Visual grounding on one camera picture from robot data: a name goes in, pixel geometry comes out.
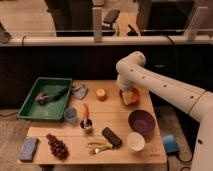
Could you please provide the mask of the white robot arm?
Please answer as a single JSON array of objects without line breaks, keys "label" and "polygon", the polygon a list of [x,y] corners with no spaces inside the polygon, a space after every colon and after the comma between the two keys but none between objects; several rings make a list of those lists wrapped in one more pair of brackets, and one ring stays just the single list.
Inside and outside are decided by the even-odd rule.
[{"label": "white robot arm", "polygon": [[199,122],[191,171],[213,171],[213,92],[154,73],[144,68],[145,63],[140,51],[120,59],[116,63],[119,89],[141,85]]}]

